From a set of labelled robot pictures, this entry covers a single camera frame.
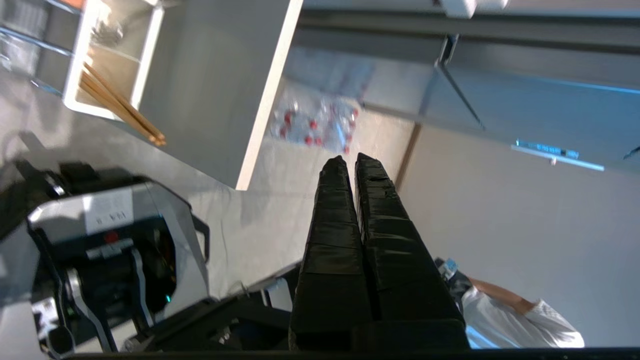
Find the concrete floor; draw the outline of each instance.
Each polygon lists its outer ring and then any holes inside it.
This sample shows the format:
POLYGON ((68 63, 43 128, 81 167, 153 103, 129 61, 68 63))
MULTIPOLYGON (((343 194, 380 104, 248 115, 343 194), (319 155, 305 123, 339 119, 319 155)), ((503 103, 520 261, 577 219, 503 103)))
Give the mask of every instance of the concrete floor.
MULTIPOLYGON (((380 159, 395 178, 413 123, 376 113, 363 113, 358 121, 351 154, 344 156, 352 178, 358 152, 380 159)), ((336 156, 265 137, 249 190, 237 192, 107 120, 66 109, 60 98, 3 70, 0 150, 3 187, 19 178, 11 165, 15 158, 53 169, 62 161, 85 161, 95 168, 145 174, 188 199, 211 228, 209 284, 214 297, 301 259, 318 173, 336 156)))

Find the white cabinet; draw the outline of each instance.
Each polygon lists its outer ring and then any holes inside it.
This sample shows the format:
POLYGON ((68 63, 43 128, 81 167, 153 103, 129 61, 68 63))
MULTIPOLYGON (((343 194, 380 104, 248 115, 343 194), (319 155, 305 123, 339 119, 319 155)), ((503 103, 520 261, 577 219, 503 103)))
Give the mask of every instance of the white cabinet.
POLYGON ((461 41, 449 70, 488 133, 609 162, 640 144, 639 60, 461 41))
POLYGON ((166 135, 162 151, 247 189, 301 6, 189 0, 166 8, 140 103, 166 135))

